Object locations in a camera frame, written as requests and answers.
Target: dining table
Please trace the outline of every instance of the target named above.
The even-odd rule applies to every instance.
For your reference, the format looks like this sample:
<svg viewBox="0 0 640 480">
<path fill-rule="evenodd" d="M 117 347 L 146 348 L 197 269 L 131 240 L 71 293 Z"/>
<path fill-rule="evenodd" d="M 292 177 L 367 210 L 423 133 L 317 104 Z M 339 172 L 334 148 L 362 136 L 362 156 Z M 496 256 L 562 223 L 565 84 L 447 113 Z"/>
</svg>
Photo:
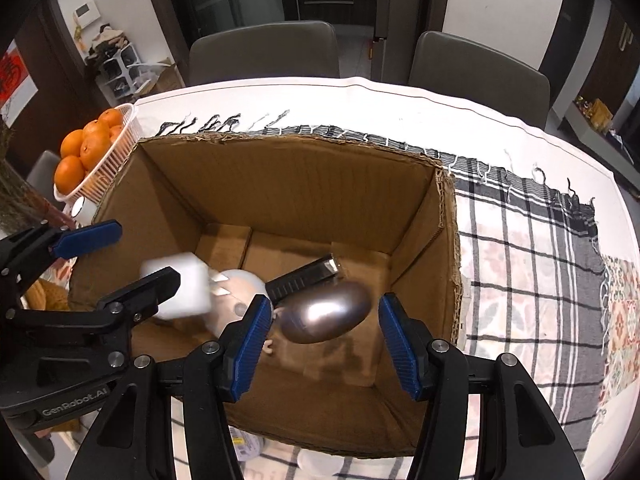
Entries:
<svg viewBox="0 0 640 480">
<path fill-rule="evenodd" d="M 136 103 L 136 118 L 145 137 L 199 134 L 214 119 L 217 131 L 239 134 L 283 130 L 302 124 L 313 131 L 335 126 L 400 145 L 450 153 L 506 168 L 551 189 L 574 193 L 594 208 L 600 251 L 640 268 L 636 232 L 614 175 L 580 149 L 528 126 L 518 118 L 474 102 L 419 88 L 371 82 L 355 77 L 262 78 L 217 82 L 151 95 Z M 165 123 L 175 123 L 167 127 Z M 602 410 L 582 457 L 587 480 L 610 471 L 638 400 L 635 380 Z M 174 404 L 174 446 L 178 480 L 189 478 L 180 407 Z M 305 480 L 298 468 L 299 450 L 267 441 L 262 456 L 242 464 L 246 478 Z M 340 478 L 405 478 L 411 459 L 348 458 Z M 468 472 L 461 478 L 471 478 Z"/>
</svg>

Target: chair backrest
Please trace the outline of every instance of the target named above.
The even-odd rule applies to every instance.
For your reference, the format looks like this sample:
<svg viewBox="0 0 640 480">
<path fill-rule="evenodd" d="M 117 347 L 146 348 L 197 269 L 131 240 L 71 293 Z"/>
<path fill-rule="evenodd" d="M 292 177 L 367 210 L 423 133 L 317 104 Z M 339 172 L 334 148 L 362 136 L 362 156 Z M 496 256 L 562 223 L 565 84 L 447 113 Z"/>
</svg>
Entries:
<svg viewBox="0 0 640 480">
<path fill-rule="evenodd" d="M 280 76 L 340 77 L 334 28 L 325 22 L 267 23 L 191 45 L 190 86 Z"/>
<path fill-rule="evenodd" d="M 46 150 L 36 160 L 27 176 L 27 182 L 31 184 L 44 198 L 55 207 L 62 210 L 64 204 L 53 197 L 53 174 L 60 162 L 60 157 Z"/>
<path fill-rule="evenodd" d="M 532 67 L 474 41 L 425 32 L 415 47 L 409 86 L 462 97 L 544 128 L 549 81 Z"/>
</svg>

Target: corrugated cardboard edge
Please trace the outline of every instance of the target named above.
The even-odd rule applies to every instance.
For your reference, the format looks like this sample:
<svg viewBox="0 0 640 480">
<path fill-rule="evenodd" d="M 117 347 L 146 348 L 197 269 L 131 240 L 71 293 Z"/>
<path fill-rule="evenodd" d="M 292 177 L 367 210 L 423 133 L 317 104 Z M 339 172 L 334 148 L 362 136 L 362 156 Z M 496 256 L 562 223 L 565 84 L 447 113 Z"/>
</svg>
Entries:
<svg viewBox="0 0 640 480">
<path fill-rule="evenodd" d="M 460 313 L 462 310 L 462 277 L 460 276 L 460 235 L 458 234 L 458 207 L 456 205 L 455 177 L 452 174 L 441 170 L 438 172 L 436 184 L 439 189 L 444 190 L 440 194 L 442 206 L 447 211 L 450 221 L 445 225 L 447 237 L 453 244 L 453 262 L 449 263 L 449 276 L 453 282 L 453 318 L 451 320 L 451 339 L 453 344 L 458 342 L 460 334 Z M 444 195 L 450 196 L 452 200 L 444 200 Z"/>
<path fill-rule="evenodd" d="M 198 140 L 207 140 L 209 142 L 215 142 L 218 144 L 226 144 L 229 142 L 245 142 L 248 140 L 267 140 L 273 139 L 273 137 L 279 137 L 274 135 L 260 135 L 260 134 L 246 134 L 246 133 L 202 133 L 202 134 L 172 134 L 170 136 L 164 137 L 150 137 L 148 139 L 141 139 L 138 141 L 138 146 L 144 149 L 144 145 L 150 141 L 152 142 L 166 142 L 170 145 L 178 145 L 185 142 L 197 142 Z M 395 155 L 406 156 L 407 158 L 412 158 L 413 160 L 417 160 L 421 164 L 428 162 L 428 165 L 435 166 L 437 168 L 442 168 L 442 163 L 437 158 L 431 158 L 430 156 L 426 156 L 423 153 L 414 153 L 414 152 L 404 152 L 401 150 L 396 150 L 390 146 L 380 146 L 378 144 L 372 144 L 370 142 L 361 142 L 359 140 L 353 139 L 343 139 L 343 138 L 334 138 L 334 137 L 323 137 L 315 134 L 285 134 L 282 137 L 287 137 L 291 139 L 314 139 L 314 140 L 322 140 L 324 142 L 331 142 L 333 144 L 350 144 L 355 146 L 363 146 L 364 148 L 369 148 L 371 150 L 377 150 L 379 152 L 387 152 L 393 153 Z"/>
</svg>

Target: floor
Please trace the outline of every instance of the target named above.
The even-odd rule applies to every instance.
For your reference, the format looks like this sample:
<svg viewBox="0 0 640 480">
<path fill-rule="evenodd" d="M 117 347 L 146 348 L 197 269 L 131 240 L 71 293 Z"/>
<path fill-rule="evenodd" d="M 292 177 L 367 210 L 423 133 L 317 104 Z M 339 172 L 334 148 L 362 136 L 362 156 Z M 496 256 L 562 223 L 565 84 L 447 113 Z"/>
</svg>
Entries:
<svg viewBox="0 0 640 480">
<path fill-rule="evenodd" d="M 373 27 L 367 25 L 334 25 L 338 40 L 338 63 L 340 77 L 371 77 L 369 59 L 370 40 Z"/>
</svg>

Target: bottle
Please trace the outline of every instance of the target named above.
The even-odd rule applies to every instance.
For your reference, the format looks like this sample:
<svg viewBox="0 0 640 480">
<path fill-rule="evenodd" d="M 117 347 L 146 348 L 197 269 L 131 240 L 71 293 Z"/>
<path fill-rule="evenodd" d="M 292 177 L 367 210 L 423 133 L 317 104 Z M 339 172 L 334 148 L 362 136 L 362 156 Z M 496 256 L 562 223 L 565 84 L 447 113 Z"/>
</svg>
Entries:
<svg viewBox="0 0 640 480">
<path fill-rule="evenodd" d="M 238 430 L 233 426 L 229 426 L 229 433 L 231 434 L 231 441 L 234 443 L 238 462 L 251 460 L 262 452 L 264 439 L 261 436 Z"/>
</svg>

